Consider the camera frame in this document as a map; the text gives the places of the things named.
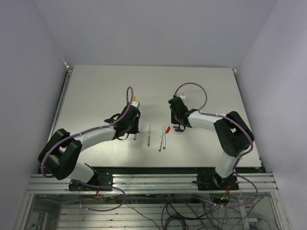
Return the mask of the purple pen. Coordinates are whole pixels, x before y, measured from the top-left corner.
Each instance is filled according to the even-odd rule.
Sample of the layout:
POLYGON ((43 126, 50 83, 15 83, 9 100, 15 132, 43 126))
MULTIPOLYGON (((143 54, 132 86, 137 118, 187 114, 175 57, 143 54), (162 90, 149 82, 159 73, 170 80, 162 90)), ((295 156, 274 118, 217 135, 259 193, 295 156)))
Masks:
POLYGON ((150 146, 150 140, 151 140, 151 125, 149 124, 148 128, 148 136, 147 136, 147 146, 150 146))

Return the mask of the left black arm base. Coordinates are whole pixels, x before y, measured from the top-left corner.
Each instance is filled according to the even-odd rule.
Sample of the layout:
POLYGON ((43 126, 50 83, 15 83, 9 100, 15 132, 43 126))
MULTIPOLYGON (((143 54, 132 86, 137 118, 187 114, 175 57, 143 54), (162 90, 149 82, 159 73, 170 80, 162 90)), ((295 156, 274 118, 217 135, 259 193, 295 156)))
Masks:
POLYGON ((69 184, 70 191, 111 191, 113 185, 113 176, 107 172, 95 174, 89 182, 80 183, 77 180, 71 180, 69 184))

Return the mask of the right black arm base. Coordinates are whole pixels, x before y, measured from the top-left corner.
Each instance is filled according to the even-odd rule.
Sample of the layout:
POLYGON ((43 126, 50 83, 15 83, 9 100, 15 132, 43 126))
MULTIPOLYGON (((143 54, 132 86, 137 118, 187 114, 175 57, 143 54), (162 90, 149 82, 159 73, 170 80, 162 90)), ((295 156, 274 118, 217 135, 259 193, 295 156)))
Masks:
POLYGON ((239 189, 237 177, 234 175, 219 179, 217 175, 199 174, 192 183, 197 185, 199 191, 234 191, 239 189))

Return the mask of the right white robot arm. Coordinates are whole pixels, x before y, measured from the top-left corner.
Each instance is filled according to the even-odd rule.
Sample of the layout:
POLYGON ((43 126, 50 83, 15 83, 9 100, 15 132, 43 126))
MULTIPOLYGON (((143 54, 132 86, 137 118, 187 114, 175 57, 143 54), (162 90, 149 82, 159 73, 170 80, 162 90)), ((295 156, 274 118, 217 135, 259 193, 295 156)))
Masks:
POLYGON ((223 153, 215 167, 212 186, 218 190, 228 185, 228 179, 244 153, 253 150, 254 135, 236 111, 225 115, 189 110, 182 99, 174 96, 168 101, 171 123, 184 128, 203 128, 217 134, 223 153))

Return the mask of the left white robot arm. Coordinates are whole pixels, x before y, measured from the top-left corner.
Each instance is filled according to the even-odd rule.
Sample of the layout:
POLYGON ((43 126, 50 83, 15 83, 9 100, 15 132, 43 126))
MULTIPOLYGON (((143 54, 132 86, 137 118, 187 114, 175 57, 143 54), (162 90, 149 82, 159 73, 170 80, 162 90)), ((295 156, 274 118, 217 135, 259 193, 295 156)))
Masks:
POLYGON ((101 126, 72 135, 65 129, 57 130, 38 156, 41 170, 56 179, 70 178, 81 181, 86 190, 102 184, 102 176, 88 164, 78 163, 82 151, 106 141, 124 140, 123 136, 139 133, 140 103, 126 105, 120 114, 106 119, 101 126))

